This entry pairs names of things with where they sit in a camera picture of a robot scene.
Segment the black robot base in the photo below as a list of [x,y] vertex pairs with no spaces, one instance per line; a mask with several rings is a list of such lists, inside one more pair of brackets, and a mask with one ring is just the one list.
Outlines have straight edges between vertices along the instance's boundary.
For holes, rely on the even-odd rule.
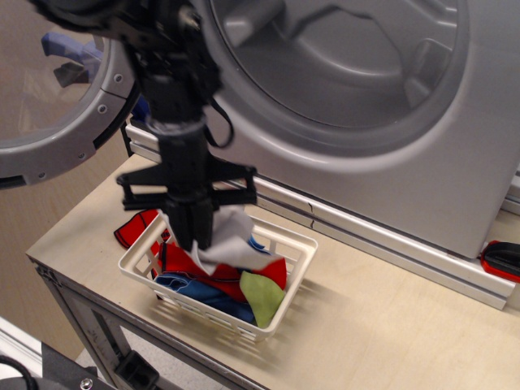
[[1,349],[1,389],[115,389],[98,377],[95,367],[83,367],[46,344],[36,351],[23,345]]

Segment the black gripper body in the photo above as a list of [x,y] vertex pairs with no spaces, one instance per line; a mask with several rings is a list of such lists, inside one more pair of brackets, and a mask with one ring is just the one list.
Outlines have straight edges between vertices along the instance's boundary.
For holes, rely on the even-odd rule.
[[149,157],[156,152],[159,163],[139,171],[123,173],[117,184],[123,188],[127,210],[195,206],[209,202],[219,206],[254,204],[256,169],[213,156],[203,121],[176,126],[162,123],[159,128],[131,128],[134,150]]

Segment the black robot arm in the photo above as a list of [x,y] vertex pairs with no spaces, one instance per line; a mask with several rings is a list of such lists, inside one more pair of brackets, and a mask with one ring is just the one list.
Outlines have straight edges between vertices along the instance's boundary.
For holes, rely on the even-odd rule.
[[211,154],[204,108],[216,106],[220,70],[188,1],[37,1],[38,13],[78,33],[119,41],[149,106],[158,165],[121,175],[126,210],[158,209],[185,250],[207,249],[221,206],[253,204],[255,169]]

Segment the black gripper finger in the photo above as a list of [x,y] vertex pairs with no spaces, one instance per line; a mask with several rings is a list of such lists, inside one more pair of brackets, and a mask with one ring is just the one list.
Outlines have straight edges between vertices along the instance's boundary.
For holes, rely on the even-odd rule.
[[163,208],[177,244],[187,251],[193,247],[193,230],[189,220],[189,208],[186,205],[168,201]]
[[210,199],[203,199],[191,206],[193,239],[199,249],[208,249],[213,232],[213,204]]

